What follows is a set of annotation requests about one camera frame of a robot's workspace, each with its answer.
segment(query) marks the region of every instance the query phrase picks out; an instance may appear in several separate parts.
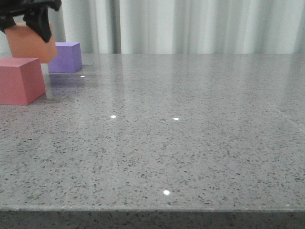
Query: foam block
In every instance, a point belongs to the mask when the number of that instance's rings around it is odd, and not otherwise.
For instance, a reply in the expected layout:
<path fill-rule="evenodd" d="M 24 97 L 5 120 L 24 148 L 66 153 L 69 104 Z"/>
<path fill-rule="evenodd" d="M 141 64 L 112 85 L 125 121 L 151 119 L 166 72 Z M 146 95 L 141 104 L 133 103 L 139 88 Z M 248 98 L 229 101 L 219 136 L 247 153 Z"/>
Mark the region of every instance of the foam block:
<path fill-rule="evenodd" d="M 56 42 L 57 56 L 48 63 L 50 73 L 74 73 L 82 69 L 81 44 Z"/>
<path fill-rule="evenodd" d="M 0 59 L 0 104 L 28 105 L 45 92 L 38 58 Z"/>
<path fill-rule="evenodd" d="M 41 63 L 50 62 L 56 55 L 57 49 L 54 36 L 48 43 L 25 23 L 17 23 L 7 28 L 5 34 L 10 46 L 12 57 L 31 57 L 39 58 Z"/>

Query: gray countertop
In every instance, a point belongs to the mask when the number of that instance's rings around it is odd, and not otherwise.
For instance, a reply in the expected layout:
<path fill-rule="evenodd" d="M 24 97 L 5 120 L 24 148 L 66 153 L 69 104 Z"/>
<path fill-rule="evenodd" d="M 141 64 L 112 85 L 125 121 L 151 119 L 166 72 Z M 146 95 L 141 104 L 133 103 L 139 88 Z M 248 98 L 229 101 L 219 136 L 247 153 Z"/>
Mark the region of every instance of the gray countertop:
<path fill-rule="evenodd" d="M 305 210 L 304 55 L 43 69 L 45 95 L 0 106 L 1 209 Z"/>

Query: pink cube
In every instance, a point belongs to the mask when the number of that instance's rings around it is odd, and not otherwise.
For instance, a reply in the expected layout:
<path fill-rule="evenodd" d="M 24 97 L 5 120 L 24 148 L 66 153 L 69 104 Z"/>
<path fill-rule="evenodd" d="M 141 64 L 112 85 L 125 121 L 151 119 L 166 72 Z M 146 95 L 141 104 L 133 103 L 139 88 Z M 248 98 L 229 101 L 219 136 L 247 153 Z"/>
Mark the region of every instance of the pink cube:
<path fill-rule="evenodd" d="M 0 60 L 0 104 L 28 105 L 45 92 L 38 58 Z"/>

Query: curtain fold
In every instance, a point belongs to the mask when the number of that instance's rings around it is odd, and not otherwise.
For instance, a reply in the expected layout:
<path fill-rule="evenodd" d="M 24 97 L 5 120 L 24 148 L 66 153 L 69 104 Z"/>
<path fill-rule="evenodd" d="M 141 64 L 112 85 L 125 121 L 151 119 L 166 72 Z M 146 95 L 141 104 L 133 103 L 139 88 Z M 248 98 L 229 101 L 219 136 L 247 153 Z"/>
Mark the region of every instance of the curtain fold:
<path fill-rule="evenodd" d="M 56 41 L 86 53 L 305 51 L 305 0 L 62 0 L 49 15 Z"/>

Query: purple cube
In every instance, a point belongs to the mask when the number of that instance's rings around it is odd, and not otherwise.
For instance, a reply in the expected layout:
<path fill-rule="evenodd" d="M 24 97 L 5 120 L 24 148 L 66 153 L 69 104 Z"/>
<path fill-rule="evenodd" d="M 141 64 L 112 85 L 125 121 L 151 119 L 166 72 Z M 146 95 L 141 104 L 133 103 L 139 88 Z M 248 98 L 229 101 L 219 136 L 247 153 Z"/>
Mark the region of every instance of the purple cube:
<path fill-rule="evenodd" d="M 82 69 L 81 44 L 56 42 L 57 56 L 48 63 L 50 73 L 74 73 Z"/>

